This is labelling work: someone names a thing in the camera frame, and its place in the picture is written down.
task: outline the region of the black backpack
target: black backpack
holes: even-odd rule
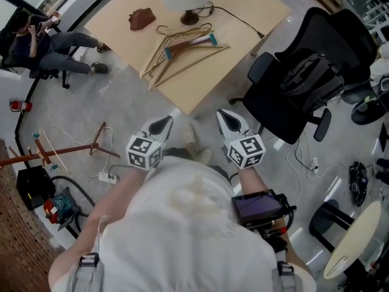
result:
[[[280,85],[280,93],[303,100],[301,110],[305,114],[325,106],[343,91],[343,77],[324,55],[301,49],[286,63],[291,68]]]

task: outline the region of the gray floor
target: gray floor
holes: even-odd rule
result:
[[[281,1],[292,9],[292,13],[274,30],[259,54],[264,51],[274,53],[285,49],[297,33],[307,9],[320,6],[316,0]],[[78,31],[85,31],[82,25]],[[252,128],[258,128],[258,123],[242,105],[230,106],[227,103],[229,98],[242,96],[247,91],[250,83],[246,74],[255,58],[250,55],[245,57],[198,106],[194,116],[191,117],[181,113],[158,90],[148,92],[146,81],[139,80],[137,72],[127,66],[115,53],[98,54],[95,50],[88,49],[82,55],[81,60],[87,63],[95,61],[107,63],[111,68],[111,73],[93,77],[72,74],[68,80],[71,85],[69,90],[61,87],[60,80],[40,81],[32,97],[33,111],[26,115],[19,132],[24,148],[28,146],[35,148],[31,135],[39,132],[40,128],[46,132],[55,148],[77,145],[58,127],[52,125],[48,113],[55,124],[81,144],[93,137],[96,129],[105,121],[114,132],[113,150],[122,156],[121,159],[110,157],[108,167],[113,164],[126,164],[125,147],[130,136],[137,132],[148,119],[172,114],[175,117],[175,124],[168,146],[180,147],[184,144],[181,138],[182,129],[186,122],[190,122],[195,127],[201,148],[210,147],[213,150],[212,164],[221,165],[230,175],[235,172],[233,166],[227,164],[221,151],[222,139],[216,126],[215,111],[218,108],[234,110],[244,116]],[[301,165],[294,158],[294,148],[290,151],[290,145],[285,144],[278,151],[275,150],[273,144],[278,139],[272,138],[273,135],[266,130],[263,140],[266,141],[267,153],[257,168],[269,188],[278,193],[285,193],[291,204],[297,203],[298,209],[289,235],[292,236],[295,250],[317,278],[318,291],[332,291],[332,289],[337,291],[336,286],[344,280],[344,277],[324,280],[322,269],[329,258],[329,253],[309,235],[309,221],[316,208],[327,196],[331,184],[339,178],[342,182],[332,198],[339,202],[341,210],[350,215],[353,214],[354,218],[358,216],[361,208],[356,208],[351,203],[348,192],[348,171],[344,165],[349,166],[354,160],[365,165],[374,164],[376,156],[373,157],[372,151],[382,123],[382,120],[378,120],[365,126],[355,125],[350,120],[353,107],[340,100],[330,103],[328,107],[332,112],[332,122],[323,142],[319,143],[313,139],[315,126],[310,124],[305,129],[306,138],[304,135],[300,138],[304,162],[309,165],[310,157],[318,158],[319,173],[317,175],[306,176],[303,173]],[[111,130],[106,129],[98,142],[110,149]],[[98,175],[106,164],[106,155],[103,153],[95,152],[93,156],[89,156],[88,151],[80,151],[62,155],[61,158],[71,172],[71,177],[88,190],[88,194],[95,201],[110,190],[106,183],[93,177]],[[119,176],[125,171],[121,167],[112,170]],[[56,170],[49,171],[49,174],[54,176],[66,173]],[[384,188],[384,191],[387,189],[382,183],[371,179],[372,192],[369,193],[364,207],[372,200],[379,198],[380,186]],[[84,207],[85,212],[89,212],[91,207],[87,202],[76,191],[73,193]],[[372,252],[379,246],[379,241],[385,237],[389,226],[386,213],[383,214],[380,228],[377,230],[378,242],[373,241],[369,245],[366,259],[372,255]],[[344,231],[333,227],[326,237],[333,245],[336,245],[343,234]]]

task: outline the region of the black chair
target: black chair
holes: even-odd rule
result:
[[[30,75],[29,77],[32,79],[35,78],[41,78],[41,79],[48,79],[50,78],[58,78],[58,74],[60,71],[58,70],[51,70],[47,71],[44,69],[37,69],[34,64],[32,64],[32,59],[31,58],[26,58],[26,57],[20,57],[15,54],[10,54],[9,49],[10,46],[12,45],[13,39],[15,38],[15,34],[11,33],[9,29],[9,24],[7,24],[3,30],[0,33],[0,55],[2,56],[1,60],[1,67],[4,69],[8,68],[26,68],[30,70]],[[67,47],[65,49],[60,50],[58,53],[65,54],[65,55],[70,55],[73,56],[75,51],[78,48],[76,47],[74,50],[71,51],[70,47]],[[62,87],[65,89],[69,89],[70,85],[66,83],[66,76],[67,72],[62,71]]]
[[[309,223],[309,233],[315,237],[329,252],[333,252],[335,247],[324,238],[323,234],[336,223],[344,230],[348,230],[354,222],[354,219],[346,213],[339,210],[339,204],[336,200],[328,200],[324,202],[314,213]],[[347,277],[346,286],[351,291],[377,291],[376,281],[368,277],[365,267],[361,261],[357,259],[352,263],[344,274]]]
[[[279,94],[279,87],[291,66],[291,58],[307,49],[323,54],[340,72],[345,90],[364,85],[370,79],[370,65],[376,58],[377,47],[369,32],[349,10],[330,15],[320,8],[308,10],[297,36],[284,51],[275,57],[264,53],[250,68],[248,78],[253,85],[242,99],[244,106],[274,135],[294,144],[308,122],[318,125],[314,138],[322,141],[331,122],[325,109],[321,117],[304,114],[305,100]]]

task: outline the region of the brown leather object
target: brown leather object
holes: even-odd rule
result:
[[[129,28],[131,30],[140,30],[145,28],[147,25],[151,24],[155,20],[156,17],[149,7],[147,9],[138,9],[129,16]]]

